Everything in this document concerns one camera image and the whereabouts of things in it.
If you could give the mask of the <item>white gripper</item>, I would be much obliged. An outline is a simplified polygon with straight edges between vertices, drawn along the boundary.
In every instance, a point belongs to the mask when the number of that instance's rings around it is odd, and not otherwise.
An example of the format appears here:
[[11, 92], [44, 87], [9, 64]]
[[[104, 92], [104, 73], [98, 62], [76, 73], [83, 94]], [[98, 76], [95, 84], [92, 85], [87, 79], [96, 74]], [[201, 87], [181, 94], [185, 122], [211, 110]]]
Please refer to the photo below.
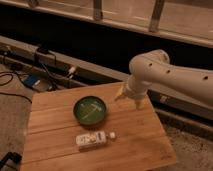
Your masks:
[[118, 90], [115, 100], [118, 101], [127, 96], [128, 98], [135, 100], [134, 103], [137, 110], [142, 110], [144, 107], [143, 98], [145, 97], [150, 86], [150, 82], [141, 81], [134, 76], [130, 76], [124, 85], [122, 85]]

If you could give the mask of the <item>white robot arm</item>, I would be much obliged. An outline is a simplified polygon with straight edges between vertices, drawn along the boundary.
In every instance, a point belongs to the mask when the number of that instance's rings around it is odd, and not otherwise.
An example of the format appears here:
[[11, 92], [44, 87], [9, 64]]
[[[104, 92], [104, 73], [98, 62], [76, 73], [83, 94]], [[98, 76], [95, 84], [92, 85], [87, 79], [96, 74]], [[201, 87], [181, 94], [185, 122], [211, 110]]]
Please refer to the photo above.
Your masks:
[[169, 55], [161, 49], [133, 57], [129, 71], [130, 75], [115, 100], [129, 98], [140, 109], [150, 86], [160, 84], [213, 109], [213, 71], [171, 65]]

